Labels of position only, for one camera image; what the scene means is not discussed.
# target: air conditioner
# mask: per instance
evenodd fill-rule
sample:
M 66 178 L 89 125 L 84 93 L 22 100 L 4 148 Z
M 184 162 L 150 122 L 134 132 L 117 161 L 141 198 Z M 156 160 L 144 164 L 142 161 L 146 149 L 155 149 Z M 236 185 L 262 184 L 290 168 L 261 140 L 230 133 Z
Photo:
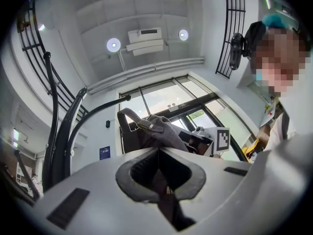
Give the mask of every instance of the air conditioner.
M 128 32 L 130 45 L 127 51 L 132 51 L 134 56 L 162 51 L 164 41 L 161 28 L 133 30 Z

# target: window frame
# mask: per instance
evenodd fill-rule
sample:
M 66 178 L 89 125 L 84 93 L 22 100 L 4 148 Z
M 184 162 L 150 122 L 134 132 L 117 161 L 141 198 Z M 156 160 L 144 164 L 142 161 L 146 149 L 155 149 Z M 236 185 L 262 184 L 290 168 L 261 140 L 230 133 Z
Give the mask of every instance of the window frame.
M 189 81 L 192 81 L 196 85 L 198 85 L 201 89 L 203 89 L 207 95 L 201 96 L 201 97 L 196 97 L 189 89 L 187 89 L 182 83 L 180 83 L 180 79 L 187 79 Z M 216 126 L 218 127 L 224 127 L 221 121 L 206 107 L 206 104 L 209 102 L 212 102 L 214 100 L 218 100 L 219 103 L 221 103 L 223 106 L 228 107 L 234 114 L 235 116 L 243 123 L 243 125 L 247 128 L 247 130 L 250 132 L 250 137 L 249 141 L 254 142 L 256 140 L 255 135 L 252 133 L 252 131 L 249 129 L 249 127 L 246 125 L 246 123 L 238 116 L 238 114 L 229 106 L 227 105 L 219 96 L 217 96 L 214 92 L 212 92 L 209 88 L 207 88 L 203 83 L 200 81 L 196 80 L 195 78 L 191 77 L 190 75 L 184 75 L 184 76 L 179 76 L 179 77 L 172 77 L 170 79 L 162 80 L 156 83 L 148 84 L 145 86 L 140 86 L 137 88 L 134 88 L 131 91 L 125 92 L 125 93 L 120 93 L 119 97 L 123 97 L 127 94 L 132 94 L 135 92 L 140 92 L 140 95 L 142 97 L 142 100 L 144 102 L 144 105 L 146 107 L 146 110 L 148 114 L 150 114 L 149 107 L 147 105 L 146 99 L 144 97 L 144 94 L 142 92 L 143 89 L 146 88 L 151 88 L 155 87 L 157 85 L 163 84 L 163 83 L 168 83 L 168 82 L 174 82 L 176 85 L 178 85 L 181 89 L 183 89 L 189 96 L 192 97 L 192 100 L 184 103 L 186 104 L 185 107 L 178 109 L 177 111 L 170 112 L 168 109 L 163 110 L 161 112 L 156 113 L 158 116 L 165 116 L 170 120 L 177 120 L 180 119 L 184 125 L 187 127 L 189 131 L 194 131 L 195 127 L 192 123 L 192 120 L 188 118 L 188 114 L 190 112 L 195 112 L 197 110 L 203 110 L 205 114 L 208 115 L 208 117 L 215 123 Z M 136 128 L 136 124 L 134 122 L 129 123 L 129 126 L 132 130 Z M 124 148 L 123 148 L 123 141 L 122 141 L 122 132 L 120 129 L 120 134 L 121 134 L 121 144 L 122 144 L 122 152 L 124 154 Z M 230 135 L 230 145 L 232 146 L 233 150 L 237 154 L 237 157 L 239 158 L 240 161 L 248 162 L 246 156 L 242 152 L 241 148 L 235 141 L 235 139 Z

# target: black metal grille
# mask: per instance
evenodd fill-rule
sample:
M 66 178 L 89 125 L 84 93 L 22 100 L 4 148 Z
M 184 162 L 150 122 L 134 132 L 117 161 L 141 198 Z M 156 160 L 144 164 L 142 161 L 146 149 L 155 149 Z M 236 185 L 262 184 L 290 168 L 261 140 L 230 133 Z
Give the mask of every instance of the black metal grille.
M 34 0 L 30 1 L 29 4 L 25 6 L 25 10 L 18 16 L 17 29 L 21 37 L 22 50 L 26 53 L 26 56 L 34 72 L 43 84 L 47 94 L 51 95 L 51 90 L 49 87 L 49 81 L 45 68 L 45 61 L 43 59 L 45 47 L 43 45 L 40 37 L 40 32 L 38 30 Z M 57 74 L 53 65 L 52 72 L 55 84 L 57 86 L 59 105 L 65 111 L 68 111 L 69 107 L 75 99 L 75 96 L 66 87 L 62 79 Z M 81 106 L 77 114 L 76 120 L 79 121 L 86 113 L 88 113 L 86 108 L 84 106 Z
M 245 24 L 245 0 L 226 0 L 226 24 L 223 47 L 215 73 L 230 78 L 232 69 L 229 67 L 230 40 L 234 33 L 243 34 Z

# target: blue sign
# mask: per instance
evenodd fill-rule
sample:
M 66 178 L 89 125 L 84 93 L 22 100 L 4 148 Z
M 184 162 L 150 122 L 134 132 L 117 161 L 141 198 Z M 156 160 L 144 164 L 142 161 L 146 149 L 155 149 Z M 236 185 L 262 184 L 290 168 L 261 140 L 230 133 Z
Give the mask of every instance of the blue sign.
M 107 147 L 100 148 L 99 149 L 99 155 L 100 155 L 100 160 L 110 158 L 111 157 L 110 147 L 107 146 Z

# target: blue poster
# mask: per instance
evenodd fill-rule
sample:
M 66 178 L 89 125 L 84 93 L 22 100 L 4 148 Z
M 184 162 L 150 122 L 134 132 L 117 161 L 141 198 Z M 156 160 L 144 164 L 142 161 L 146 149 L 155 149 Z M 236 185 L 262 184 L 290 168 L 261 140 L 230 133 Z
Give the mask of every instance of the blue poster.
M 107 147 L 100 148 L 99 149 L 99 155 L 100 155 L 100 160 L 110 158 L 111 157 L 110 147 L 107 146 Z

